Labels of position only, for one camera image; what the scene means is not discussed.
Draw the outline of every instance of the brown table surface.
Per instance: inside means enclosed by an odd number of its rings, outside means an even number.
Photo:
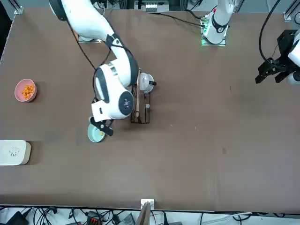
[[[0,168],[1,203],[139,208],[154,198],[157,209],[299,213],[300,89],[254,80],[266,14],[234,14],[227,47],[201,47],[198,27],[161,15],[106,16],[157,81],[151,123],[118,120],[113,137],[91,143],[93,70],[65,22],[26,8],[0,65],[0,139],[27,140],[32,152],[27,165]],[[287,28],[271,17],[266,56]],[[83,47],[94,64],[108,52]],[[14,97],[23,78],[38,85],[30,104]]]

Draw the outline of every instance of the green bowl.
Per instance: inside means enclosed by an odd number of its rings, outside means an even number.
[[[105,137],[105,133],[103,133],[102,131],[100,131],[97,127],[95,127],[92,124],[89,124],[88,127],[88,137],[90,139],[91,142],[100,142],[104,139]]]

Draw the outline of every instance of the orange food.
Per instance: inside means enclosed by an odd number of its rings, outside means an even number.
[[[26,85],[24,90],[21,92],[24,99],[29,99],[34,92],[34,85]]]

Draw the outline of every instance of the wooden stick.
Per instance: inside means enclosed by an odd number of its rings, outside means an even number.
[[[136,117],[139,117],[139,108],[140,108],[140,75],[141,75],[141,70],[139,69],[139,74],[137,76],[137,81],[136,81],[136,85],[137,85],[137,91],[136,91]]]

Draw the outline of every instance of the white mug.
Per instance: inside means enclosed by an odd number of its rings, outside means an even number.
[[[141,73],[140,75],[140,90],[143,90],[145,94],[148,94],[152,91],[153,87],[156,86],[156,82],[153,79],[153,76],[146,73]]]

